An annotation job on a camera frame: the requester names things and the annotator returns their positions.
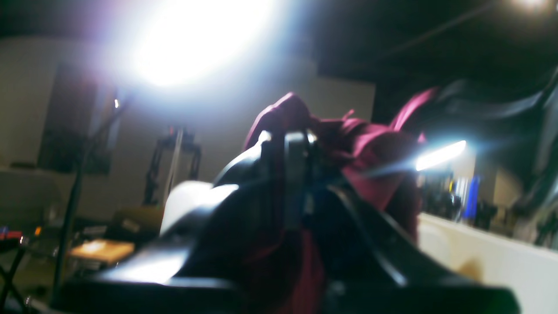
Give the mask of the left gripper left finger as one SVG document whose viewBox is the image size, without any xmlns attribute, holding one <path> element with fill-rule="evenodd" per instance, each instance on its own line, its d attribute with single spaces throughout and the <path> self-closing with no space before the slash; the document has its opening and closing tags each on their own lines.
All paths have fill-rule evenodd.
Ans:
<svg viewBox="0 0 558 314">
<path fill-rule="evenodd" d="M 263 131 L 216 182 L 169 195 L 160 235 L 118 266 L 68 280 L 68 314 L 279 314 L 288 307 L 285 132 Z"/>
</svg>

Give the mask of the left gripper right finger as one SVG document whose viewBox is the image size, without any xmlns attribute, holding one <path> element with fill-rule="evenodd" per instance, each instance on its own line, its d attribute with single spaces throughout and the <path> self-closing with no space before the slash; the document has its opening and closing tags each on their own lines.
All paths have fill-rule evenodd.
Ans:
<svg viewBox="0 0 558 314">
<path fill-rule="evenodd" d="M 284 165 L 284 226 L 310 232 L 325 275 L 319 314 L 520 313 L 509 289 L 448 270 L 345 180 L 329 180 L 310 133 L 285 135 Z"/>
</svg>

